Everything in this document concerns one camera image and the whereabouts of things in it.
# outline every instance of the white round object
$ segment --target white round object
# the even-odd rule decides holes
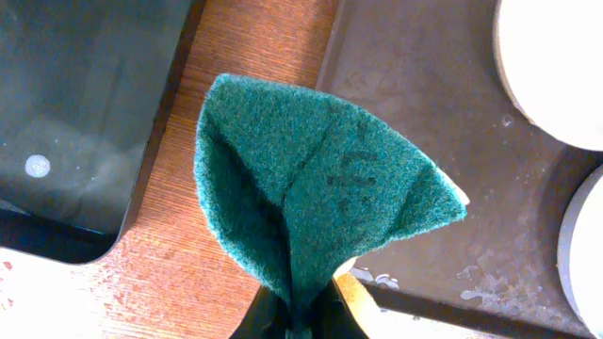
[[[563,217],[558,268],[563,292],[589,330],[603,338],[603,166],[580,186]]]
[[[556,139],[603,151],[603,1],[499,0],[498,73],[514,105]]]
[[[31,155],[25,161],[25,173],[32,178],[43,178],[50,173],[50,161],[44,155]]]

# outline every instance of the wooden table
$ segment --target wooden table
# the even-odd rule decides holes
[[[313,87],[330,0],[208,1],[135,227],[101,261],[0,250],[3,338],[223,338],[258,282],[207,230],[192,177],[199,111],[219,73]]]

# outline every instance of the wooden surface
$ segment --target wooden surface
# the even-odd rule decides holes
[[[198,207],[204,94],[226,72],[313,87],[335,9],[335,0],[208,1],[136,226],[87,266],[0,250],[0,335],[227,337],[258,282],[222,252]]]

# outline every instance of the wet surface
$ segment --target wet surface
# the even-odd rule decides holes
[[[0,206],[120,230],[189,4],[0,0]]]
[[[346,2],[318,89],[409,138],[468,195],[465,221],[358,259],[401,293],[588,332],[564,298],[565,207],[603,154],[531,125],[497,79],[495,1]]]

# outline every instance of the teal cloth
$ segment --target teal cloth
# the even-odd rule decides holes
[[[410,141],[310,89],[220,75],[196,151],[210,230],[286,302],[293,333],[307,334],[313,299],[348,259],[466,214],[452,183]]]

